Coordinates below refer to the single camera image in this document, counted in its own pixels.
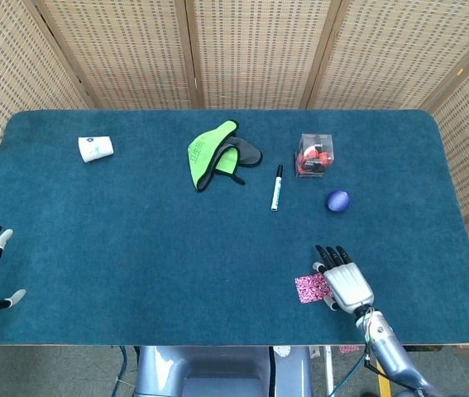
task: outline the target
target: white paper cup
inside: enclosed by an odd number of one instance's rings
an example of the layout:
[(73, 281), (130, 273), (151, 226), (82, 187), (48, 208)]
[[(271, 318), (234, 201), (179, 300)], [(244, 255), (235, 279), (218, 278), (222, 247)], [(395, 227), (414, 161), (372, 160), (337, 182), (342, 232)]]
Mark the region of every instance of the white paper cup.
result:
[(112, 155), (112, 143), (109, 136), (91, 136), (78, 138), (79, 153), (84, 162), (101, 159), (106, 155)]

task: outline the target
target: gray machine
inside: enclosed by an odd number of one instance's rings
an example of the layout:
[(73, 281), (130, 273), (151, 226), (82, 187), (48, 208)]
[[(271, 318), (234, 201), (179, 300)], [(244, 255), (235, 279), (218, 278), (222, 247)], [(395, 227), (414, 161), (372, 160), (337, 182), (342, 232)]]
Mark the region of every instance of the gray machine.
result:
[(143, 346), (135, 397), (311, 397), (307, 347)]

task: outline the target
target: purple ball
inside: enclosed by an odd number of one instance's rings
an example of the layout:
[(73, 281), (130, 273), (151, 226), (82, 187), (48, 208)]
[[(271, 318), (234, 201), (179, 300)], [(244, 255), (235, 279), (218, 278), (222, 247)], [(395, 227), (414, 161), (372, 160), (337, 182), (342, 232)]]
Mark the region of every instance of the purple ball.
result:
[(327, 205), (335, 213), (346, 211), (350, 206), (350, 194), (344, 190), (333, 190), (328, 196)]

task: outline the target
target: teal table mat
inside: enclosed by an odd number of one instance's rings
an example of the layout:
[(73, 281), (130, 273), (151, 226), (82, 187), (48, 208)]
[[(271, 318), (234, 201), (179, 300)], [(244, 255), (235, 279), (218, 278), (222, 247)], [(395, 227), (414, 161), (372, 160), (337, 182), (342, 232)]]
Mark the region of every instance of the teal table mat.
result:
[[(199, 194), (187, 146), (227, 119), (263, 161)], [(322, 179), (294, 177), (302, 133), (333, 135)], [(85, 164), (79, 136), (110, 136), (114, 155)], [(324, 207), (335, 189), (345, 213)], [(22, 112), (0, 148), (0, 225), (0, 299), (27, 291), (0, 344), (360, 343), (353, 316), (299, 302), (315, 244), (347, 249), (403, 343), (469, 342), (469, 241), (421, 111)]]

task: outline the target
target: clear plastic box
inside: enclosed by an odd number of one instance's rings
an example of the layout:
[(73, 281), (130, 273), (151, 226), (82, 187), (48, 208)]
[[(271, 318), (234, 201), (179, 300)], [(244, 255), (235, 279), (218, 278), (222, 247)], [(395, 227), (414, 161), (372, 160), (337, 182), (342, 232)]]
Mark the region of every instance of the clear plastic box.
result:
[(331, 135), (302, 134), (294, 154), (294, 173), (298, 177), (321, 178), (334, 160)]

